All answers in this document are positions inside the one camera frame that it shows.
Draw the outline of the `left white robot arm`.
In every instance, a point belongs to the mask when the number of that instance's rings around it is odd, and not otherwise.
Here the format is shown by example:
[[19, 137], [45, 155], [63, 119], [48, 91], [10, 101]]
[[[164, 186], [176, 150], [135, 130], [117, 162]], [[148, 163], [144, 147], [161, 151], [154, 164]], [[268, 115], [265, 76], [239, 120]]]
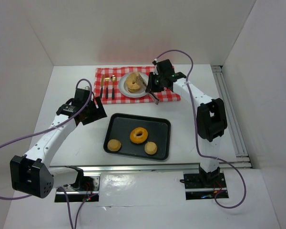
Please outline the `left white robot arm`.
[[51, 161], [78, 124], [87, 125], [106, 116], [99, 97], [77, 88], [74, 98], [58, 108], [50, 128], [40, 140], [23, 156], [11, 159], [12, 188], [39, 198], [45, 198], [52, 189], [63, 186], [81, 189], [87, 181], [82, 169], [75, 166], [50, 168]]

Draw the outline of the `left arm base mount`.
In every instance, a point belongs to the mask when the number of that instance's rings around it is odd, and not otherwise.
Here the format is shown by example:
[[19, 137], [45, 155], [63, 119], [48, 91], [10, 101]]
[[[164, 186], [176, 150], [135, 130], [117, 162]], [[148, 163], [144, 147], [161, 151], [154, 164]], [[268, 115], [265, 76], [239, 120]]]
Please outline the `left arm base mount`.
[[74, 188], [71, 184], [65, 184], [62, 187], [71, 203], [80, 203], [83, 199], [87, 202], [98, 202], [100, 180], [100, 173], [84, 172], [79, 188]]

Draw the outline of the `large pale bagel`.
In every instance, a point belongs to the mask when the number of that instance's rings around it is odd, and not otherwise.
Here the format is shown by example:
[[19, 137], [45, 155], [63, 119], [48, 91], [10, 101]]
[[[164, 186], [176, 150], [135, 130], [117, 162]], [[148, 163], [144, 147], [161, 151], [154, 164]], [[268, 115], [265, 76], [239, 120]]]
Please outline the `large pale bagel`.
[[136, 78], [138, 76], [138, 73], [133, 72], [129, 74], [129, 76], [126, 78], [126, 86], [129, 90], [139, 90], [140, 85], [136, 82]]

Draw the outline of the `speckled bread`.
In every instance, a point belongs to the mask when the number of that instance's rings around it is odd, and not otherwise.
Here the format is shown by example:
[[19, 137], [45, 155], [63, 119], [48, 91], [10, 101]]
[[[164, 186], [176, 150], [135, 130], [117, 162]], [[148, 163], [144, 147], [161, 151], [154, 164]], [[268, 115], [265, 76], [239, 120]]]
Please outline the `speckled bread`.
[[138, 93], [145, 91], [143, 83], [141, 82], [141, 79], [139, 77], [139, 74], [136, 72], [130, 73], [129, 76], [127, 76], [125, 84], [127, 90], [130, 93]]

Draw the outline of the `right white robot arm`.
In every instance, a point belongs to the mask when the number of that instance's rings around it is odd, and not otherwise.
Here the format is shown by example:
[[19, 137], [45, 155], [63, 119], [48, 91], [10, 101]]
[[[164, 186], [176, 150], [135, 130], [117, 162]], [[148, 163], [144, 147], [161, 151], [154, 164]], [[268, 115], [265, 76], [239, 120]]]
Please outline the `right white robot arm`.
[[227, 128], [225, 105], [194, 86], [182, 72], [176, 73], [170, 60], [153, 61], [155, 69], [149, 73], [146, 92], [157, 93], [169, 89], [192, 105], [195, 141], [198, 155], [199, 180], [204, 185], [215, 182], [220, 175], [219, 149]]

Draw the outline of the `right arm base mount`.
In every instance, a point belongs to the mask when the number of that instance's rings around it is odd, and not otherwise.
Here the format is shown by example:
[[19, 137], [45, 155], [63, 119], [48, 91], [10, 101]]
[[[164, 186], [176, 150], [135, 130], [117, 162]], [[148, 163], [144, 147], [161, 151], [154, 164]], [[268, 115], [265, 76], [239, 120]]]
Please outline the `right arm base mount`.
[[184, 174], [180, 183], [184, 184], [186, 200], [214, 199], [216, 194], [217, 198], [229, 198], [223, 173], [208, 183], [204, 183], [199, 174]]

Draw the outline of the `metal tongs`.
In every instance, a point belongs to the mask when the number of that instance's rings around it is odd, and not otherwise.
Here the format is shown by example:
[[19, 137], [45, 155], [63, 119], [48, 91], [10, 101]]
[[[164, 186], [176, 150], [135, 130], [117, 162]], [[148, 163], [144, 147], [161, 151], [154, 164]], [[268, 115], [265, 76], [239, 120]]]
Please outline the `metal tongs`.
[[[140, 77], [140, 76], [137, 76], [137, 78], [136, 78], [136, 82], [143, 88], [143, 89], [147, 89], [147, 84], [145, 83], [145, 81], [144, 81], [144, 79], [142, 78], [142, 77]], [[147, 92], [148, 93], [148, 95], [152, 98], [152, 100], [153, 100], [153, 102], [156, 104], [156, 105], [158, 105], [159, 104], [159, 102], [160, 102], [160, 100], [159, 100], [159, 98], [155, 95], [155, 93], [153, 93], [153, 92]]]

